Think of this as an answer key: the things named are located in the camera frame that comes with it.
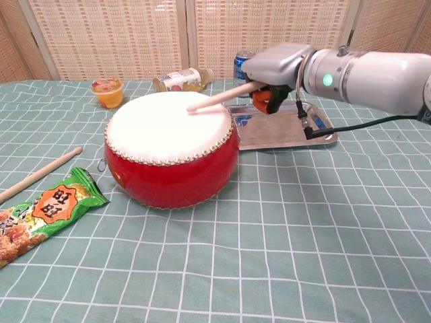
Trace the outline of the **orange-tipped silver right hand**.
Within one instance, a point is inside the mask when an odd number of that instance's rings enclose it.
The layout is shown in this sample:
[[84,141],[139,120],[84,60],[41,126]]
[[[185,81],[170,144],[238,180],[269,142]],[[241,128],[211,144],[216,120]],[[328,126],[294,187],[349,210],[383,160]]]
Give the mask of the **orange-tipped silver right hand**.
[[246,80],[265,84],[250,93],[253,105],[264,114],[275,114],[296,89],[301,64],[315,52],[309,44],[281,43],[245,61],[242,72]]

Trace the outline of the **wooden drumstick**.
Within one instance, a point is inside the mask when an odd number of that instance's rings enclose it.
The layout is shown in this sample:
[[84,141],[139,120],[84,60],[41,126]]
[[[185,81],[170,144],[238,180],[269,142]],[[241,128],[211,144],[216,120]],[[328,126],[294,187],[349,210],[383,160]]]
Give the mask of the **wooden drumstick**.
[[9,187],[7,190],[1,192],[0,193],[0,205],[3,204],[8,199],[10,199],[11,197],[18,194],[19,192],[23,191],[25,188],[29,187],[33,183],[37,182],[41,178],[45,177],[47,174],[56,170],[57,168],[59,168],[63,164],[67,163],[70,159],[72,159],[76,155],[79,155],[82,151],[83,151],[82,147],[76,147],[74,150],[70,151],[69,153],[66,153],[65,155],[62,155],[61,157],[58,157],[56,160],[45,165],[44,167],[37,170],[33,174],[30,174],[29,176],[27,176],[23,180],[19,181],[18,183],[14,184],[13,186]]
[[262,87],[265,87],[265,86],[266,86],[265,83],[261,83],[258,81],[251,81],[241,86],[229,89],[228,91],[206,98],[201,102],[191,104],[190,106],[187,107],[187,112],[194,113],[195,111],[201,108],[223,104],[224,102],[227,102],[239,96],[243,96],[245,94],[255,92],[258,89],[261,89]]

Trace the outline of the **rectangular stainless steel tray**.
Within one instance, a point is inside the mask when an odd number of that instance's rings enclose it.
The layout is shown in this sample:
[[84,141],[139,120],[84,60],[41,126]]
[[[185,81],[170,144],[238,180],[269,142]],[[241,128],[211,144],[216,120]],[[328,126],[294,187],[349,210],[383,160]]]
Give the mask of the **rectangular stainless steel tray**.
[[336,134],[308,140],[292,101],[284,102],[275,114],[263,114],[252,104],[231,105],[228,109],[238,129],[242,151],[330,145],[338,140]]

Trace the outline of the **red drum with white skin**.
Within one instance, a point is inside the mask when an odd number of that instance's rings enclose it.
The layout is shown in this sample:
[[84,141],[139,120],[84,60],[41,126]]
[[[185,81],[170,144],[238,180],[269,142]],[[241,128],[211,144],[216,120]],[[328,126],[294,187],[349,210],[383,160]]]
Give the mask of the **red drum with white skin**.
[[135,98],[107,122],[107,168],[132,199],[147,207],[182,209],[219,193],[236,170],[239,136],[221,104],[188,112],[208,97],[159,92]]

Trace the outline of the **blue drink can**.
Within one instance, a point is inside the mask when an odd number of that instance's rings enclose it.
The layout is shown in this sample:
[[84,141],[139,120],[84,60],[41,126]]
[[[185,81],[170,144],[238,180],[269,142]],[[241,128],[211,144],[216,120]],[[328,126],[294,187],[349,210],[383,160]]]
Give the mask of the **blue drink can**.
[[234,57],[233,67],[233,82],[236,87],[246,83],[246,76],[242,71],[242,65],[245,61],[251,59],[255,55],[252,50],[240,50]]

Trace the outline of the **bamboo folding screen panel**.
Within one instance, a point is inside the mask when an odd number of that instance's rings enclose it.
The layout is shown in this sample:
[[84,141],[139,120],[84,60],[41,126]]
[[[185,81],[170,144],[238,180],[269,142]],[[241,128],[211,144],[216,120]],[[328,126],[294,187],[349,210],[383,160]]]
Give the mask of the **bamboo folding screen panel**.
[[240,50],[284,42],[336,47],[357,7],[358,0],[185,0],[190,64],[228,79]]
[[431,0],[423,0],[402,51],[431,55]]
[[0,0],[0,82],[59,80],[38,6],[50,0]]
[[53,80],[151,79],[189,65],[186,0],[18,0]]
[[347,0],[339,45],[346,45],[350,30],[352,50],[402,52],[423,0]]

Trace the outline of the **yellow drink plastic bottle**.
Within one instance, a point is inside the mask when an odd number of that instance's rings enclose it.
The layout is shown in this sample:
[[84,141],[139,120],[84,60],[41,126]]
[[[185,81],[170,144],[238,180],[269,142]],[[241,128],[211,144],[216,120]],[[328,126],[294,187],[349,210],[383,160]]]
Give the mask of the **yellow drink plastic bottle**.
[[188,68],[155,77],[156,92],[200,92],[215,78],[211,69]]

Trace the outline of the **orange fruit jelly cup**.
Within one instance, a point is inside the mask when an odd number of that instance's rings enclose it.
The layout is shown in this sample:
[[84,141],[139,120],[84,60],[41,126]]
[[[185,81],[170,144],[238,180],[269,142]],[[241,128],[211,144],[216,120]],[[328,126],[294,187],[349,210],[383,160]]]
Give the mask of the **orange fruit jelly cup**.
[[118,78],[97,79],[91,84],[91,91],[104,108],[118,108],[123,101],[123,81]]

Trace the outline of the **green checked tablecloth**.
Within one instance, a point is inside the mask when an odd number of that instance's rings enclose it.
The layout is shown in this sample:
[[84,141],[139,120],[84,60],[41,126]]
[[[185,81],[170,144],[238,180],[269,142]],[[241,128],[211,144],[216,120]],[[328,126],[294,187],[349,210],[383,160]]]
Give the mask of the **green checked tablecloth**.
[[0,270],[0,323],[431,323],[431,127],[244,151],[192,209],[147,209],[104,168],[87,82],[0,84],[0,191],[75,147],[109,199]]

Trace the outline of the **green snack packet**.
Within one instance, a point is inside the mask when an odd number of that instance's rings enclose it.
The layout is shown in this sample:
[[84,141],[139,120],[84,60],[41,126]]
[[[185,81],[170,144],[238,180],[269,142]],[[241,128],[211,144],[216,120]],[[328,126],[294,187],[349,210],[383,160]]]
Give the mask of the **green snack packet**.
[[0,211],[0,269],[109,200],[79,167],[31,202]]

